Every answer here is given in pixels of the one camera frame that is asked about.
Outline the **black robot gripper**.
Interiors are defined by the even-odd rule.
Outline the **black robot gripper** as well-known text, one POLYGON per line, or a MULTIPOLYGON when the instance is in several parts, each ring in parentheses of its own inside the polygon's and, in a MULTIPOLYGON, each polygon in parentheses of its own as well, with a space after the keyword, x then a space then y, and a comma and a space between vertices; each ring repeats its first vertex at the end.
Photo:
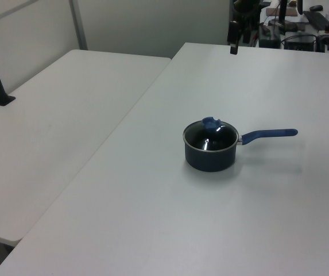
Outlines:
POLYGON ((233 1, 233 20, 229 23, 227 41, 230 45, 230 53, 238 53, 238 23, 244 27, 242 42, 250 43, 251 30, 255 28, 260 19, 260 1, 237 0, 233 1))

